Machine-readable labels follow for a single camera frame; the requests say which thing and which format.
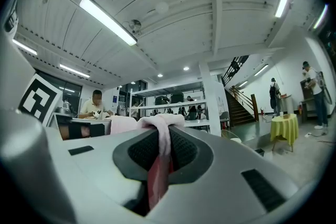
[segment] gray floor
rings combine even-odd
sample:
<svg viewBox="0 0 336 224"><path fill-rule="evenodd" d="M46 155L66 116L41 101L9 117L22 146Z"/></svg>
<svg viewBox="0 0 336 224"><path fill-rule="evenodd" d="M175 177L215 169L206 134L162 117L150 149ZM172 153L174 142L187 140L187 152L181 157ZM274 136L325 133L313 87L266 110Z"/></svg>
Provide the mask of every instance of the gray floor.
<svg viewBox="0 0 336 224"><path fill-rule="evenodd" d="M302 187L312 180L318 180L328 163L334 143L325 142L336 141L336 115L329 119L328 134L321 137L305 137L308 132L316 136L321 134L321 131L314 129L316 120L304 124L300 122L299 119L299 137L293 145L294 152L291 152L286 142L278 142L275 150L271 151L273 143L270 142L270 123L265 120L237 126L232 128L232 132L251 148L262 148L265 151L264 158L283 169L299 187Z"/></svg>

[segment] man sitting at desk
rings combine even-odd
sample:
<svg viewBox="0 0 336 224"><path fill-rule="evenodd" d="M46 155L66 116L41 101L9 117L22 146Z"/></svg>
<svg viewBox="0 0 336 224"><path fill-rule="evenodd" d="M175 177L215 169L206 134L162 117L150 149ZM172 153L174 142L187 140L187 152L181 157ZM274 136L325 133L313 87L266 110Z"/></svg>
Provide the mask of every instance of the man sitting at desk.
<svg viewBox="0 0 336 224"><path fill-rule="evenodd" d="M94 90L92 99L86 101L80 110L79 118L86 120L94 120L94 112L100 111L98 120L102 120L103 112L107 112L110 116L113 115L112 111L106 111L104 105L101 102L102 93L99 90Z"/></svg>

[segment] person with backpack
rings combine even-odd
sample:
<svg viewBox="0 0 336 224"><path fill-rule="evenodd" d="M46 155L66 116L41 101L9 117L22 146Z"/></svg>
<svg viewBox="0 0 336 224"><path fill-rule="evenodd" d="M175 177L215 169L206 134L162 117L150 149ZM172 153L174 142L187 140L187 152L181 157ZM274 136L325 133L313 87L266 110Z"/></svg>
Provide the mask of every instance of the person with backpack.
<svg viewBox="0 0 336 224"><path fill-rule="evenodd" d="M315 101L315 110L318 118L318 125L314 128L321 130L328 127L327 106L324 102L323 85L324 80L320 73L313 69L307 61L303 62L303 69L307 72L308 79L306 88L311 89Z"/></svg>
<svg viewBox="0 0 336 224"><path fill-rule="evenodd" d="M280 116L280 88L278 83L275 81L275 78L271 79L271 85L269 88L269 96L271 98L271 108L274 110L274 115Z"/></svg>

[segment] pink cloth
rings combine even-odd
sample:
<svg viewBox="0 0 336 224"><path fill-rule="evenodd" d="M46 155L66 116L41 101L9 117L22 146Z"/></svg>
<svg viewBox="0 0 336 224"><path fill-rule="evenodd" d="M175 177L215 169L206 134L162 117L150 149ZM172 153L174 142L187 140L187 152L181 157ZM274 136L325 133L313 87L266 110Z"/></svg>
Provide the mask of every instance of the pink cloth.
<svg viewBox="0 0 336 224"><path fill-rule="evenodd" d="M141 118L138 121L138 128L153 125L159 131L159 155L148 171L147 186L150 209L154 208L168 190L169 163L171 159L171 140L168 126L171 124L184 126L184 116L158 114Z"/></svg>
<svg viewBox="0 0 336 224"><path fill-rule="evenodd" d="M125 116L110 116L106 120L111 120L111 134L119 134L135 130L137 121L131 117Z"/></svg>

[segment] white shelving unit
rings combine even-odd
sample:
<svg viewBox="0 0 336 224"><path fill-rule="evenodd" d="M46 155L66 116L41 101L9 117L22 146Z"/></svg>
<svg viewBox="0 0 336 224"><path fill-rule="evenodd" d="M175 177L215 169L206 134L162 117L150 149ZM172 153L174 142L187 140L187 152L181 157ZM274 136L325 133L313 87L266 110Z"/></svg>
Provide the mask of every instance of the white shelving unit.
<svg viewBox="0 0 336 224"><path fill-rule="evenodd" d="M203 82L202 80L196 80L187 83L181 84L172 84L164 87L158 87L150 90L132 92L130 96L130 112L129 115L132 115L132 110L136 109L144 109L144 110L154 110L154 109L162 109L162 108L179 108L181 106L191 106L197 104L206 104L206 99L197 100L193 102L180 102L175 104L163 104L163 105L146 105L146 106L133 106L132 104L132 96L136 95L137 97L141 98L148 98L148 97L159 97L159 96L166 96L176 92L190 92L194 90L202 90L203 89ZM185 127L193 127L193 126L208 126L209 120L194 120L194 121L185 121Z"/></svg>

